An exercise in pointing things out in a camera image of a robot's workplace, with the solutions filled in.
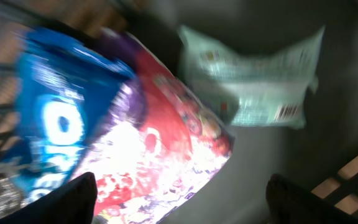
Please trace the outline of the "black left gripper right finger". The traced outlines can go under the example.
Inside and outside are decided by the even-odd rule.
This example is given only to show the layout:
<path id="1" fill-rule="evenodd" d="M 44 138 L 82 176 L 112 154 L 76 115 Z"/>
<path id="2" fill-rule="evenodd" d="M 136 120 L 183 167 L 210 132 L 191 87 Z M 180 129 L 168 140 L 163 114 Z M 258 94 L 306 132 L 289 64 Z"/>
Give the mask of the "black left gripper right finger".
<path id="1" fill-rule="evenodd" d="M 267 183 L 266 200 L 274 224 L 358 224 L 358 219 L 307 192 L 280 174 Z"/>

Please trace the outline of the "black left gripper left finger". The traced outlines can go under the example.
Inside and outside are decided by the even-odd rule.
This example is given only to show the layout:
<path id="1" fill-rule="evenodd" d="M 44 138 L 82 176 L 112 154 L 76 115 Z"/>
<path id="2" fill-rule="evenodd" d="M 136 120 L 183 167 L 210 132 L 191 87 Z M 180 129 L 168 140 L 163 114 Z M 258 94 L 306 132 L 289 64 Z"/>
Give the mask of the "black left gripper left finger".
<path id="1" fill-rule="evenodd" d="M 0 219 L 0 224 L 91 224 L 96 197 L 94 174 L 86 172 Z"/>

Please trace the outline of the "red purple snack box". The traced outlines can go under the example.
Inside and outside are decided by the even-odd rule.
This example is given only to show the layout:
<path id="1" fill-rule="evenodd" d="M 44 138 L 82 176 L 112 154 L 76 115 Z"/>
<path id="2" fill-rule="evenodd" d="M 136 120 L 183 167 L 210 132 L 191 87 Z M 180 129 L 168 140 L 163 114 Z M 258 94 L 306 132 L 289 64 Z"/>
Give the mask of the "red purple snack box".
<path id="1" fill-rule="evenodd" d="M 96 51 L 136 77 L 122 84 L 74 175 L 95 176 L 94 223 L 159 223 L 222 168 L 232 137 L 134 36 L 103 29 Z"/>

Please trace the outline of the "blue Oreo cookie pack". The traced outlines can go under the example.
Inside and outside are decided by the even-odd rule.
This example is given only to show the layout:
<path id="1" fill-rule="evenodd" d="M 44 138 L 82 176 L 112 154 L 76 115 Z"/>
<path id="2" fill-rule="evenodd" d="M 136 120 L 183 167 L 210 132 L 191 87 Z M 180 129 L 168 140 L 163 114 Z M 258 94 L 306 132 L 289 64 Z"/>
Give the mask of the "blue Oreo cookie pack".
<path id="1" fill-rule="evenodd" d="M 17 71 L 21 141 L 0 158 L 0 219 L 70 180 L 86 140 L 135 77 L 123 61 L 46 28 L 26 33 Z"/>

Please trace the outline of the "mint green wipes packet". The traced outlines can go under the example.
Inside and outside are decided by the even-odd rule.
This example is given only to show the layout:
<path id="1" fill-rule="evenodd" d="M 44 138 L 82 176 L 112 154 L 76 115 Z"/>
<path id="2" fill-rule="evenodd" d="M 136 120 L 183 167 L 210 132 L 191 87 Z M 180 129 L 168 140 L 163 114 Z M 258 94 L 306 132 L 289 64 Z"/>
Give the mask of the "mint green wipes packet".
<path id="1" fill-rule="evenodd" d="M 306 92 L 318 88 L 315 73 L 324 30 L 272 55 L 246 57 L 182 26 L 179 71 L 189 89 L 225 123 L 303 128 Z"/>

